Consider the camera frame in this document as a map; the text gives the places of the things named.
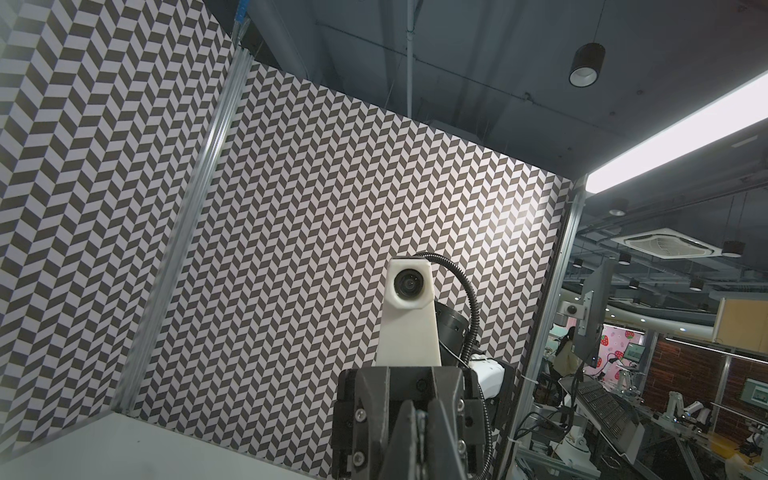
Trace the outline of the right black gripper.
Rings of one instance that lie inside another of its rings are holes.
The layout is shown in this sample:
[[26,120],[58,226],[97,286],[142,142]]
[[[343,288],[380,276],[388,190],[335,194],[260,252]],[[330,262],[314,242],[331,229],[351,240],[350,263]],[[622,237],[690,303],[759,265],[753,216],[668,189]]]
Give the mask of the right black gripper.
[[342,372],[332,417],[335,479],[380,479],[379,471],[402,403],[418,411],[418,479],[426,461],[428,405],[440,400],[455,417],[465,479],[486,476],[486,405],[476,374],[467,368],[368,367]]

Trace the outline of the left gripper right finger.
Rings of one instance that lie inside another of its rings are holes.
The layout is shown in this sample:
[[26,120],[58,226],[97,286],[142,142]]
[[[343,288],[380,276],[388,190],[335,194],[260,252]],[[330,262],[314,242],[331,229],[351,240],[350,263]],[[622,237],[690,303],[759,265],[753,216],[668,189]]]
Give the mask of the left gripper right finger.
[[459,453],[455,417],[443,403],[432,400],[428,405],[426,461],[428,478],[433,480],[465,479],[466,471]]

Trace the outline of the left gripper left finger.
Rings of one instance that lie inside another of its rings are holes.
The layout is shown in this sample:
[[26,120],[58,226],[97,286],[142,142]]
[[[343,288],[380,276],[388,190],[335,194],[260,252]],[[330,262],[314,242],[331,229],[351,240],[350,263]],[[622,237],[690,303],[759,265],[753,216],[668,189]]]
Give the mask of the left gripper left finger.
[[416,480],[419,478],[418,411],[411,400],[402,403],[384,454],[379,478]]

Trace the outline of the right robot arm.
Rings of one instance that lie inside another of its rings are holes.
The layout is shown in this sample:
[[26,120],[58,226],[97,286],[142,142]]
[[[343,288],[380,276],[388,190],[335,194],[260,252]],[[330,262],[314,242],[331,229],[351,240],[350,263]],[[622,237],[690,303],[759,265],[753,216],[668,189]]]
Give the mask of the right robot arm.
[[514,369],[482,353],[479,334],[480,303],[456,263],[391,259],[374,362],[339,377],[332,477],[487,478]]

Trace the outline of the ceiling air conditioner vent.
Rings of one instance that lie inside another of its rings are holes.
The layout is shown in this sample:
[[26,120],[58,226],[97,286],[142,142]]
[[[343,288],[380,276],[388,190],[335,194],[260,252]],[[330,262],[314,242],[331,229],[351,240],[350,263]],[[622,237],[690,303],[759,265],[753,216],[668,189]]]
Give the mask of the ceiling air conditioner vent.
[[720,247],[670,228],[613,237],[612,241],[663,260],[709,258],[722,254]]

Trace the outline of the black pendant lamp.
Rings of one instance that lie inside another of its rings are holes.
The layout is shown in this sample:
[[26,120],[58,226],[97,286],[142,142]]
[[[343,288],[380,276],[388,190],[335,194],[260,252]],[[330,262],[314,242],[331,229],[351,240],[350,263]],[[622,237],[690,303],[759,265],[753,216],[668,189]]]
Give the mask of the black pendant lamp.
[[569,83],[576,88],[587,88],[597,82],[605,59],[605,47],[599,43],[581,46],[572,60]]

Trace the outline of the ceiling light strip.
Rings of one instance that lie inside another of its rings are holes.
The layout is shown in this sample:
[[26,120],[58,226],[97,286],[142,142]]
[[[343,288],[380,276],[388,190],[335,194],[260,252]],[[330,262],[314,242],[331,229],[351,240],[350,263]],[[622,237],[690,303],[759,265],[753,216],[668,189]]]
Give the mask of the ceiling light strip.
[[593,171],[585,189],[599,194],[766,119],[762,73]]

